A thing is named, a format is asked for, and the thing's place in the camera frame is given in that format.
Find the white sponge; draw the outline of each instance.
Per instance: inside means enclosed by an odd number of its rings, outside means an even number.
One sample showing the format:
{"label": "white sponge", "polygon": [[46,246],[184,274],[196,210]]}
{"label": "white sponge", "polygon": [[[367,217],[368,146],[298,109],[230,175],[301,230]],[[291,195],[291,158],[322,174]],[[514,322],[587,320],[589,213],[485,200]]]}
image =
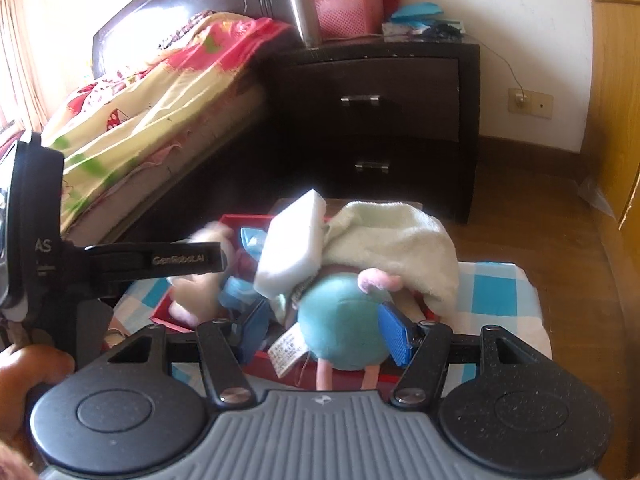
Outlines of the white sponge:
{"label": "white sponge", "polygon": [[326,203],[310,190],[277,215],[269,225],[254,289],[273,299],[315,276],[322,262],[322,226]]}

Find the black circular cover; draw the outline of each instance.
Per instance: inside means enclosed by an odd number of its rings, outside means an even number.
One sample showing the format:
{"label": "black circular cover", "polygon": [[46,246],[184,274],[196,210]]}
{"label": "black circular cover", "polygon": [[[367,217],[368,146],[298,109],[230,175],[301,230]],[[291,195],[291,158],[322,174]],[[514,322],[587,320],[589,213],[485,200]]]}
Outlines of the black circular cover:
{"label": "black circular cover", "polygon": [[186,450],[207,422],[202,398],[141,364],[85,369],[47,392],[31,431],[53,464],[86,474],[130,474]]}
{"label": "black circular cover", "polygon": [[455,388],[439,419],[463,454],[523,478],[593,466],[610,433],[604,400],[559,367],[501,365]]}

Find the pink plastic basket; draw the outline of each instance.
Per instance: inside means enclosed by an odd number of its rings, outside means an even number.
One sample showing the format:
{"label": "pink plastic basket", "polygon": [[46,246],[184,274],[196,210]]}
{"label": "pink plastic basket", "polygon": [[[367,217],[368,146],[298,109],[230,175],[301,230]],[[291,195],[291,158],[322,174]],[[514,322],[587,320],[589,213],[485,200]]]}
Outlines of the pink plastic basket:
{"label": "pink plastic basket", "polygon": [[382,0],[316,0],[322,38],[354,38],[379,34]]}

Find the nightstand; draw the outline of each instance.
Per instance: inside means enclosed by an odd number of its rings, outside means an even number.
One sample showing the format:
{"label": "nightstand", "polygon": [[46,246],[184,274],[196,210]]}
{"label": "nightstand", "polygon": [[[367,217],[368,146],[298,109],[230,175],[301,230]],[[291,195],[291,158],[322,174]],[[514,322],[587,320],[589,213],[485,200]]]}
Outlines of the nightstand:
{"label": "nightstand", "polygon": [[297,196],[421,202],[466,222],[478,158],[480,53],[463,41],[326,43],[261,66]]}

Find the baseboard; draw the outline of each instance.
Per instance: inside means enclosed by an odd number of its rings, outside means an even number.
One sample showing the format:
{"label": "baseboard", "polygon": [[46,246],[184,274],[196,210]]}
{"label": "baseboard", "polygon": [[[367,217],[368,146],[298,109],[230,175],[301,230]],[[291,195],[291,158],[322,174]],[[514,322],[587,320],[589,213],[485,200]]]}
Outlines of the baseboard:
{"label": "baseboard", "polygon": [[478,161],[488,166],[519,168],[581,182],[587,175],[580,153],[518,140],[480,137]]}
{"label": "baseboard", "polygon": [[628,353],[628,377],[631,389],[629,406],[628,478],[640,474],[640,273],[625,249],[617,222],[610,216],[591,208],[609,267],[616,282],[620,307],[625,319]]}

